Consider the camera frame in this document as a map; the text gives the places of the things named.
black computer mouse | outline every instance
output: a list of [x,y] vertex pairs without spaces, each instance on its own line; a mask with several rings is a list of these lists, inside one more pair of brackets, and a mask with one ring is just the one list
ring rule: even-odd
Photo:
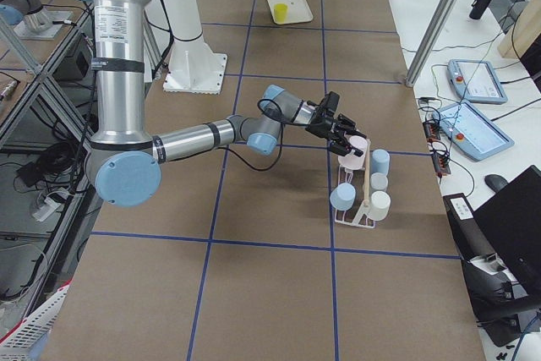
[[496,173],[486,175],[484,177],[484,182],[496,193],[500,192],[508,184],[507,180],[504,177]]

white tray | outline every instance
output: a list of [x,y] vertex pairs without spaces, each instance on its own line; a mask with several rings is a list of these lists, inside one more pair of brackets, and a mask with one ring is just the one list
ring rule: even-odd
[[[314,16],[306,0],[267,0],[269,3],[272,19],[277,25],[292,25],[294,23],[306,23],[312,21]],[[285,3],[287,5],[286,19],[278,23],[274,17],[274,5]]]

white desk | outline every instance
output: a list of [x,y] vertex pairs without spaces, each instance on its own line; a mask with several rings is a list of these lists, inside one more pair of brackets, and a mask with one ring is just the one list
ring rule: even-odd
[[[436,9],[439,0],[389,0],[392,13],[395,18],[396,29],[400,35],[402,48],[416,50],[427,30],[429,21]],[[480,20],[469,19],[471,3],[473,0],[457,0],[445,27],[442,30],[434,49],[444,46],[476,46],[485,41],[493,40],[500,33],[500,26],[490,11],[485,12]],[[495,68],[506,66],[516,60],[504,59],[498,53],[497,47],[503,39],[501,33],[492,46],[486,44],[477,48],[454,48],[445,49],[441,52],[432,52],[414,86],[416,97],[434,96],[434,86],[430,67],[434,64],[447,64],[452,58],[485,59],[489,60]],[[413,52],[404,51],[406,64],[409,66],[414,57]],[[434,67],[440,96],[458,101],[456,94],[451,89],[446,76],[445,67]],[[519,79],[529,76],[521,63],[509,68],[498,69],[500,81]],[[505,93],[509,101],[504,105],[482,105],[476,107],[489,118],[495,118],[510,112],[516,107],[522,106],[529,101],[540,97],[539,90],[530,80],[523,80],[515,84],[504,85]],[[450,101],[443,100],[444,106]],[[484,183],[484,176],[489,173],[498,173],[511,181],[526,167],[534,164],[541,167],[541,102],[526,107],[519,112],[502,118],[497,122],[498,126],[515,140],[515,145],[509,150],[487,158],[481,162],[474,162],[464,156],[455,145],[451,149],[451,158],[466,167],[475,178],[475,189],[469,196],[472,207],[477,209],[488,200],[493,192]],[[452,174],[443,177],[440,185],[442,195],[463,192],[468,194],[472,190],[472,179],[459,166],[451,163]],[[512,357],[512,349],[498,348],[494,346],[486,333],[480,329],[480,335],[484,343],[484,351],[487,359],[495,359],[499,353],[508,353],[508,359]],[[526,337],[521,346],[517,361],[539,360],[541,353],[541,334],[531,334]]]

black screen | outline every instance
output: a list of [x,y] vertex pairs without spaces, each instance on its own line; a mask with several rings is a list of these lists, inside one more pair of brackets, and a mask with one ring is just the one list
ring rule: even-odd
[[541,172],[529,167],[473,217],[526,292],[541,293]]

white label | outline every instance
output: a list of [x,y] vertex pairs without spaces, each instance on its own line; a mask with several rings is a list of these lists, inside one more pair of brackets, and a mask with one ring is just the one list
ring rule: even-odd
[[128,43],[128,8],[97,6],[96,41]]
[[463,198],[451,199],[451,203],[460,220],[473,219],[472,211]]

